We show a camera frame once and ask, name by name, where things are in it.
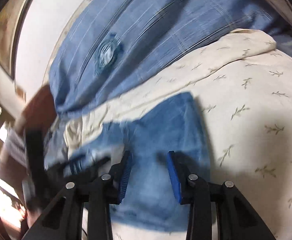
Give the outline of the cream leaf print quilt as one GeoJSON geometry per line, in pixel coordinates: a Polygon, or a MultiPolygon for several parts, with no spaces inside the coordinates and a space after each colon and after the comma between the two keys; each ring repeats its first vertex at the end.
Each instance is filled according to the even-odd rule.
{"type": "Polygon", "coordinates": [[[232,180],[276,239],[292,239],[292,57],[263,31],[231,31],[69,121],[69,153],[96,139],[103,123],[140,118],[182,92],[200,105],[212,179],[232,180]]]}

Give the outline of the framed wall painting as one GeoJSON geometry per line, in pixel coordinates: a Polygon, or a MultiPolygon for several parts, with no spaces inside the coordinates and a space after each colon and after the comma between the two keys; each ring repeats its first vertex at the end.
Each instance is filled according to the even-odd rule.
{"type": "Polygon", "coordinates": [[[33,0],[8,0],[0,12],[0,66],[15,79],[17,46],[21,29],[33,0]]]}

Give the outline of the blue plaid pillow with emblem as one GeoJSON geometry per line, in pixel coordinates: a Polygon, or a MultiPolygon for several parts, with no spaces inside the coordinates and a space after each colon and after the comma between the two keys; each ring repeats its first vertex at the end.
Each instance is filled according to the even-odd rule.
{"type": "Polygon", "coordinates": [[[55,110],[87,113],[234,29],[285,26],[265,0],[92,0],[51,65],[55,110]]]}

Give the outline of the light blue denim jeans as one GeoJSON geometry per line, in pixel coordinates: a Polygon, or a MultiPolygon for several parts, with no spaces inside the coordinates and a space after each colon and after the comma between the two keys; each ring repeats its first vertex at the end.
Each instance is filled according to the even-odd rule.
{"type": "Polygon", "coordinates": [[[134,121],[106,122],[100,135],[75,151],[74,168],[81,171],[108,155],[120,160],[132,153],[133,165],[126,195],[110,208],[115,222],[157,231],[185,231],[189,208],[173,195],[167,154],[174,151],[192,173],[210,178],[210,158],[197,103],[189,92],[159,103],[134,121]]]}

